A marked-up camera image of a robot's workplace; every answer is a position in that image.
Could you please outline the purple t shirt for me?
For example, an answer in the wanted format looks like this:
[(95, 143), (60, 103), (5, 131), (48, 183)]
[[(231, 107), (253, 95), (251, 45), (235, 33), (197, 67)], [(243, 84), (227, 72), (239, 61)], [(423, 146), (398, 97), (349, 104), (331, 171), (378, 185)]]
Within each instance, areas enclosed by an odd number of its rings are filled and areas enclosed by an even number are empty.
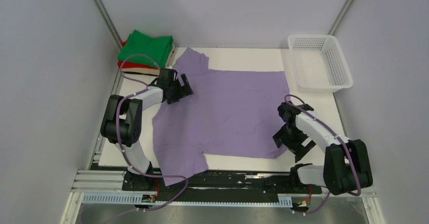
[(153, 150), (166, 186), (208, 169), (205, 155), (276, 159), (287, 148), (273, 135), (289, 93), (282, 71), (209, 69), (209, 57), (187, 48), (174, 64), (193, 94), (162, 103), (153, 117)]

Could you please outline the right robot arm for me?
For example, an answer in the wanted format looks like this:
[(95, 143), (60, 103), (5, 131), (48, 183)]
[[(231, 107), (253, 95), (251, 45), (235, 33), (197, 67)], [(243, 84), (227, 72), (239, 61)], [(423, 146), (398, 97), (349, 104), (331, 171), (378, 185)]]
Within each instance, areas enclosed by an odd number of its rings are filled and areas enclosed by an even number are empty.
[[(308, 104), (280, 104), (278, 114), (284, 125), (273, 135), (277, 147), (285, 146), (295, 159), (290, 169), (290, 188), (302, 192), (309, 185), (326, 187), (333, 195), (359, 194), (373, 185), (366, 144), (335, 132)], [(300, 161), (314, 147), (324, 153), (323, 165)]]

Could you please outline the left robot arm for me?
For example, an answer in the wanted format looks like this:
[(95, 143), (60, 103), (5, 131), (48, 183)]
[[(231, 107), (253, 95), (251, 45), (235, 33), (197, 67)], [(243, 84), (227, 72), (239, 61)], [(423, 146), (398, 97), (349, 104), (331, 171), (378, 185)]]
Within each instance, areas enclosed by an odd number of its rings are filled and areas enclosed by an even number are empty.
[(121, 151), (128, 172), (137, 175), (137, 186), (149, 190), (155, 184), (155, 175), (148, 172), (151, 162), (139, 143), (143, 112), (163, 102), (176, 103), (194, 92), (186, 74), (178, 75), (169, 68), (162, 68), (157, 78), (143, 85), (144, 88), (136, 93), (109, 97), (100, 133)]

